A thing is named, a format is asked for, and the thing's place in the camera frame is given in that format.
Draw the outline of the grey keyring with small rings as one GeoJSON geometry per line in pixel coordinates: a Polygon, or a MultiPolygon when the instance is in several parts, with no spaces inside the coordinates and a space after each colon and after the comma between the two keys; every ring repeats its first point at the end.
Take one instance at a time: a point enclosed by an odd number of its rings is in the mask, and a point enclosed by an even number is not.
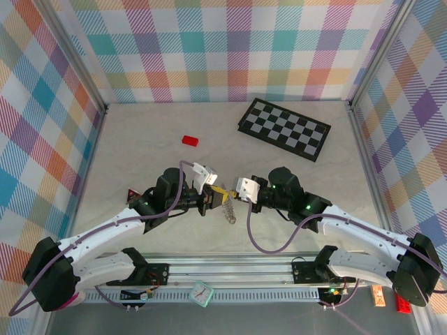
{"type": "Polygon", "coordinates": [[[222,209],[223,209],[223,214],[226,218],[226,220],[231,224],[234,225],[236,223],[236,215],[235,215],[235,210],[234,210],[234,206],[233,206],[233,196],[231,195],[230,191],[227,191],[225,189],[226,194],[223,197],[223,203],[222,203],[222,209]]]}

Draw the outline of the black and grey chessboard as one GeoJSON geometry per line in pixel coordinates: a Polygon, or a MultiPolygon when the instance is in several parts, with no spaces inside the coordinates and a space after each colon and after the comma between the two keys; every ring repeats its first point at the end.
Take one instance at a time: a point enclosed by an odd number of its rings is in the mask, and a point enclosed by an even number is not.
{"type": "Polygon", "coordinates": [[[331,126],[255,98],[238,122],[238,131],[311,162],[323,148],[331,126]]]}

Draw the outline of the teal square alarm clock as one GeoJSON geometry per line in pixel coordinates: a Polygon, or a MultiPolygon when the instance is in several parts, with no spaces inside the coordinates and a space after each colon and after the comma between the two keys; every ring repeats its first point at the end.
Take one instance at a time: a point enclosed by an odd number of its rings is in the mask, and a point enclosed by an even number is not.
{"type": "Polygon", "coordinates": [[[196,281],[189,293],[189,299],[195,304],[205,308],[211,301],[213,295],[214,288],[202,281],[196,281]]]}

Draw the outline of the small black circuit board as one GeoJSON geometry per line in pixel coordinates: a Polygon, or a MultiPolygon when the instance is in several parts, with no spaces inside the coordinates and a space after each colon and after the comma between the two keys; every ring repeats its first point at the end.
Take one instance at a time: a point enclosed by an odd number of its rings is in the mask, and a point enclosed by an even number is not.
{"type": "Polygon", "coordinates": [[[322,304],[339,304],[342,300],[337,288],[318,288],[318,294],[322,304]]]}
{"type": "Polygon", "coordinates": [[[122,301],[138,300],[147,301],[154,297],[154,289],[146,290],[121,290],[120,299],[122,301]]]}

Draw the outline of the orange wooden block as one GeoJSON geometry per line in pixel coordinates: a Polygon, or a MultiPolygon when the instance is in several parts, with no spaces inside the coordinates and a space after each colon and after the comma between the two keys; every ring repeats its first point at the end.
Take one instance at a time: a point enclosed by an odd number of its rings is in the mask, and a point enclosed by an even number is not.
{"type": "Polygon", "coordinates": [[[372,299],[375,307],[385,307],[386,301],[383,294],[383,288],[380,285],[372,285],[372,299]]]}

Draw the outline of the red toy brick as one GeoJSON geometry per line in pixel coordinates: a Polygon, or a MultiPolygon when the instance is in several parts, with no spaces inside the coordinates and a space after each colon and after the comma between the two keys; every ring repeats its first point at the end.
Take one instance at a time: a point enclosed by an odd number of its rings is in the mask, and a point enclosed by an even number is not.
{"type": "Polygon", "coordinates": [[[396,311],[403,314],[411,314],[411,304],[395,293],[396,311]]]}

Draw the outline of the aluminium mounting rail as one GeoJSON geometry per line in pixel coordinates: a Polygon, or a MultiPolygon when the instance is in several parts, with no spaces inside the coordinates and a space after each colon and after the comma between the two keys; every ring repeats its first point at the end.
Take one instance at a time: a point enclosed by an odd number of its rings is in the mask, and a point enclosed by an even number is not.
{"type": "MultiPolygon", "coordinates": [[[[292,262],[303,262],[300,258],[292,262]]],[[[186,263],[169,264],[169,277],[167,285],[180,286],[193,285],[196,281],[217,286],[261,285],[276,283],[294,283],[291,263],[279,264],[275,261],[254,262],[241,260],[218,259],[210,262],[206,259],[188,260],[186,263]]],[[[314,261],[322,265],[321,257],[314,261]]],[[[146,260],[134,248],[125,248],[109,257],[90,260],[85,265],[76,268],[74,259],[62,255],[61,257],[46,255],[37,261],[29,261],[23,273],[27,284],[35,283],[34,293],[47,292],[50,288],[65,292],[73,296],[77,291],[90,289],[95,285],[106,285],[109,281],[127,279],[138,265],[149,263],[167,263],[158,260],[146,260]]],[[[380,262],[375,262],[372,268],[363,274],[345,274],[342,277],[361,278],[380,285],[390,285],[386,276],[387,269],[380,262]]]]}

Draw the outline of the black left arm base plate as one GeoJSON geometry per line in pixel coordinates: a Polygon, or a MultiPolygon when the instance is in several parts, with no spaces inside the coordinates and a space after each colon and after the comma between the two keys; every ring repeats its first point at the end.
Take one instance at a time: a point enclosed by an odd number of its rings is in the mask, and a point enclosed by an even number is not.
{"type": "Polygon", "coordinates": [[[109,281],[107,286],[155,286],[168,284],[168,263],[149,263],[138,265],[131,275],[124,280],[109,281]]]}

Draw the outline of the aluminium side rail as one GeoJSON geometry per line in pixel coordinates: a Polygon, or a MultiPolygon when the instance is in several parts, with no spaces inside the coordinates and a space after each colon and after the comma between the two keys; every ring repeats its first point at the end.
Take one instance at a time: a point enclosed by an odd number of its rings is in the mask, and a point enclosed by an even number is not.
{"type": "Polygon", "coordinates": [[[85,148],[85,157],[80,164],[81,175],[75,182],[76,194],[71,196],[68,202],[68,218],[64,219],[58,237],[63,239],[73,234],[75,227],[75,221],[80,210],[80,205],[85,194],[88,178],[90,175],[91,167],[94,163],[96,150],[98,148],[99,140],[101,139],[101,133],[104,127],[106,117],[110,109],[110,104],[105,103],[102,105],[98,112],[98,116],[95,117],[94,127],[91,129],[91,133],[85,148]]]}
{"type": "Polygon", "coordinates": [[[390,212],[387,208],[386,200],[385,200],[383,194],[381,193],[379,179],[376,175],[375,164],[374,164],[372,157],[369,154],[367,140],[366,140],[366,137],[364,136],[363,131],[361,129],[360,122],[359,122],[358,116],[356,114],[356,111],[349,103],[346,103],[346,111],[348,114],[351,129],[353,131],[353,136],[356,141],[356,146],[358,148],[358,153],[359,153],[360,160],[362,163],[362,168],[364,170],[365,177],[367,180],[367,185],[369,187],[369,191],[370,191],[370,194],[372,197],[374,209],[375,209],[377,218],[379,220],[379,225],[383,229],[395,232],[395,228],[393,227],[390,212]]]}

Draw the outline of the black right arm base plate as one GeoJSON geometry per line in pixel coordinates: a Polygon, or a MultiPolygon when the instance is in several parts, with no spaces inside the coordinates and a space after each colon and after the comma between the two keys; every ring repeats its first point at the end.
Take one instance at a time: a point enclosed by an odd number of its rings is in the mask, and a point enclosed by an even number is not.
{"type": "Polygon", "coordinates": [[[294,284],[344,284],[355,283],[354,277],[342,277],[329,270],[327,265],[317,262],[292,262],[294,284]]]}

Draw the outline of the aluminium frame post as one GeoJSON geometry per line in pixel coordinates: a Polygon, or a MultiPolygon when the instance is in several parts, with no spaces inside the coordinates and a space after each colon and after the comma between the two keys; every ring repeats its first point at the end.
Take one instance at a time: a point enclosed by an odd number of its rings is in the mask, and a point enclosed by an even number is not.
{"type": "Polygon", "coordinates": [[[97,104],[102,114],[107,114],[108,104],[103,100],[93,78],[91,77],[87,67],[85,66],[80,54],[75,48],[73,41],[66,32],[61,23],[56,10],[53,8],[50,0],[32,0],[45,22],[48,24],[50,31],[53,33],[60,48],[65,54],[70,65],[80,78],[81,83],[85,86],[87,93],[97,104]]]}
{"type": "Polygon", "coordinates": [[[379,70],[383,60],[388,55],[397,35],[401,31],[411,10],[418,0],[396,0],[396,4],[392,4],[390,9],[394,11],[387,12],[374,41],[371,45],[366,57],[366,65],[361,66],[359,73],[354,80],[353,87],[350,90],[346,102],[350,106],[351,111],[355,111],[362,97],[367,93],[374,76],[379,70]]]}

